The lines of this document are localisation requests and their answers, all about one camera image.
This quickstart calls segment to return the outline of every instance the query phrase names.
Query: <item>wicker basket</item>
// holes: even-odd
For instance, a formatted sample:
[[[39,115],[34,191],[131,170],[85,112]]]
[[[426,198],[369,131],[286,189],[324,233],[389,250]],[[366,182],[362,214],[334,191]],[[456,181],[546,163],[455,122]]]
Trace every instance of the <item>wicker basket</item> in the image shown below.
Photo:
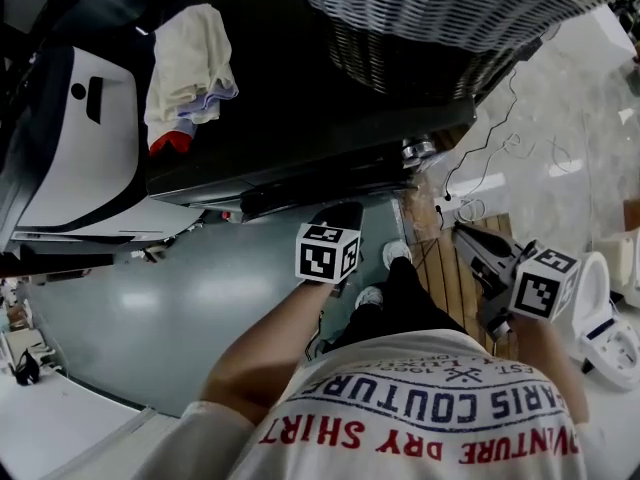
[[[433,104],[475,95],[551,25],[610,0],[307,0],[332,61]]]

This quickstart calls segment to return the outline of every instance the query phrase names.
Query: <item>toilet bowl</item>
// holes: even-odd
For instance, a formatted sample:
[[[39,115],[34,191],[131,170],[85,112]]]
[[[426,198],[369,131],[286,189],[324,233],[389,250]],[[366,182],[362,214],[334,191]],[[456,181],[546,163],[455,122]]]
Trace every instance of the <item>toilet bowl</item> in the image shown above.
[[[605,257],[592,252],[581,259],[572,300],[553,323],[585,373],[595,368],[617,386],[634,389],[640,383],[640,338],[609,300]]]

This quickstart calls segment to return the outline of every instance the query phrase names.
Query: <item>black handle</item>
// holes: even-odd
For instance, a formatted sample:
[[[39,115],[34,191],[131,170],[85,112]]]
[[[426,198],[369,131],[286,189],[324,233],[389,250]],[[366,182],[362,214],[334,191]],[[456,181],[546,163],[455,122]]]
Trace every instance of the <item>black handle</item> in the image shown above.
[[[102,111],[102,85],[104,78],[92,76],[89,79],[89,94],[87,95],[87,117],[100,124]]]

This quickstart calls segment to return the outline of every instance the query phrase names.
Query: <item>red cloth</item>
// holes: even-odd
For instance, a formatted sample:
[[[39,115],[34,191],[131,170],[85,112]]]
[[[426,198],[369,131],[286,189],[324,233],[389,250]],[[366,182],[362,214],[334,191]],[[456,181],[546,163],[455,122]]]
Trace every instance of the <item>red cloth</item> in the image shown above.
[[[191,144],[191,135],[177,130],[167,132],[151,145],[149,155],[155,156],[160,153],[160,150],[167,142],[170,142],[173,149],[178,153],[186,153],[189,151],[189,145]]]

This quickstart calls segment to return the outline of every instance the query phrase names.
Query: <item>black bag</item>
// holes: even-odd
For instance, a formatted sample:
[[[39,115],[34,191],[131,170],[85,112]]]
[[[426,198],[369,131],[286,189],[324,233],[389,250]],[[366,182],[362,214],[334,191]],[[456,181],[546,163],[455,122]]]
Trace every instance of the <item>black bag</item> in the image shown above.
[[[15,369],[13,365],[10,366],[11,373],[13,373],[16,381],[21,386],[28,386],[29,381],[31,381],[31,384],[35,384],[40,380],[40,367],[28,350],[22,353]]]

